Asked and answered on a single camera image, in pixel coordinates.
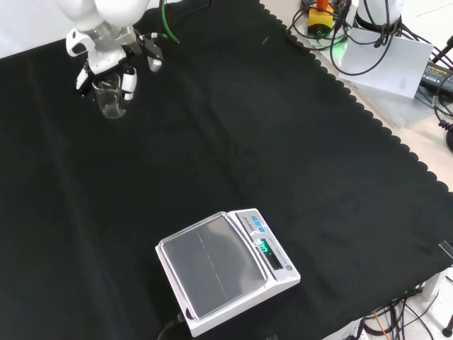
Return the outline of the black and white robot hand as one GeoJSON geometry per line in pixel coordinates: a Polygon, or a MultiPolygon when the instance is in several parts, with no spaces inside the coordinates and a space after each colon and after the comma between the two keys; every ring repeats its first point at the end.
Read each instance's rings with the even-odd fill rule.
{"type": "Polygon", "coordinates": [[[76,78],[75,89],[82,96],[87,96],[94,88],[95,81],[118,74],[122,99],[130,102],[137,87],[137,70],[132,66],[132,58],[146,56],[150,70],[157,72],[163,64],[164,56],[155,40],[167,37],[165,33],[141,34],[133,26],[119,29],[107,23],[87,33],[73,28],[66,37],[68,55],[86,56],[76,78]]]}

